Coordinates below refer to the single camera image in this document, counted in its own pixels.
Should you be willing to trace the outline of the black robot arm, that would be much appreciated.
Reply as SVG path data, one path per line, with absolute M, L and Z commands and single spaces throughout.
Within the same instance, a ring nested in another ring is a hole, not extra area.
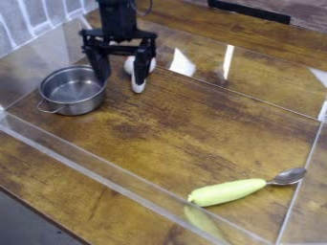
M 133 56 L 132 88 L 140 93 L 156 60 L 157 34 L 137 28 L 135 0 L 96 1 L 103 25 L 79 32 L 83 53 L 100 80 L 111 75 L 109 55 Z

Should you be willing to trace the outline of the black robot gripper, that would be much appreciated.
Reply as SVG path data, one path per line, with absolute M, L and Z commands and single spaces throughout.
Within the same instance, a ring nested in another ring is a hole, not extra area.
M 136 53 L 133 83 L 143 85 L 149 75 L 152 57 L 156 56 L 157 35 L 139 29 L 124 35 L 104 34 L 101 29 L 81 30 L 79 34 L 83 39 L 81 51 L 87 54 L 97 79 L 105 82 L 109 78 L 108 55 L 131 56 Z

